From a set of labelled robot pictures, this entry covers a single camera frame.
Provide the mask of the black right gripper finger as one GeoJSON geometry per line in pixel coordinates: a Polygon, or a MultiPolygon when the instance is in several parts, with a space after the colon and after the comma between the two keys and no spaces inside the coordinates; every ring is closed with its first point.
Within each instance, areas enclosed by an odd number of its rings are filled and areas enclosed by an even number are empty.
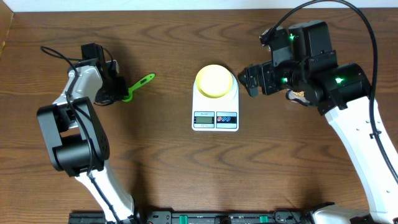
{"type": "Polygon", "coordinates": [[[258,95],[258,78],[256,75],[246,74],[246,89],[249,96],[255,97],[258,95]]]}
{"type": "Polygon", "coordinates": [[[261,74],[261,66],[260,65],[251,65],[251,66],[246,67],[238,75],[238,80],[244,86],[258,86],[260,74],[261,74]]]}

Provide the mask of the green plastic measuring scoop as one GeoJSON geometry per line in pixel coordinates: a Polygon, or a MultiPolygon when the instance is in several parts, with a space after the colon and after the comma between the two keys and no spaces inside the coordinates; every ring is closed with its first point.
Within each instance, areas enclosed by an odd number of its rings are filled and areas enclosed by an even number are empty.
{"type": "Polygon", "coordinates": [[[123,102],[127,103],[130,102],[134,98],[133,92],[140,87],[144,86],[146,83],[149,83],[151,80],[155,78],[154,73],[150,73],[146,75],[145,77],[141,78],[138,82],[133,84],[133,86],[129,87],[128,90],[128,95],[123,98],[123,102]]]}

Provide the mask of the white digital kitchen scale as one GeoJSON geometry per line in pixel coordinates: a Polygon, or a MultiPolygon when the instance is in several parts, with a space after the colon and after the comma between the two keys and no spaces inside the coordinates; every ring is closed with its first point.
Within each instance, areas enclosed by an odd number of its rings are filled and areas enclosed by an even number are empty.
{"type": "Polygon", "coordinates": [[[194,131],[235,132],[239,129],[239,88],[234,75],[233,85],[220,98],[202,95],[196,82],[193,84],[192,129],[194,131]]]}

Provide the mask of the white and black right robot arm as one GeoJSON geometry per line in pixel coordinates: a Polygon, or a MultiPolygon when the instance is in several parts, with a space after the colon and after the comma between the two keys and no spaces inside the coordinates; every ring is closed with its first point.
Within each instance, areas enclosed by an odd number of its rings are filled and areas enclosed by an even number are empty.
{"type": "Polygon", "coordinates": [[[310,223],[396,223],[397,151],[377,109],[370,109],[371,85],[355,64],[339,65],[328,26],[310,21],[261,36],[268,62],[246,67],[238,76],[249,95],[281,90],[301,92],[300,103],[314,106],[343,142],[365,191],[366,212],[324,203],[308,211],[310,223]]]}

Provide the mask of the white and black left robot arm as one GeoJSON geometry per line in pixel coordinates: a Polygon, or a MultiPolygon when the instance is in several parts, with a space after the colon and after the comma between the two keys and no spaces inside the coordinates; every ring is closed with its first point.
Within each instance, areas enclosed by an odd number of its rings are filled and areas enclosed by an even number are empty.
{"type": "Polygon", "coordinates": [[[83,184],[103,209],[106,223],[145,223],[146,216],[127,193],[109,165],[110,146],[94,109],[127,97],[119,64],[96,43],[81,46],[81,58],[68,58],[50,47],[45,54],[69,65],[61,95],[37,111],[50,161],[57,171],[83,184]]]}

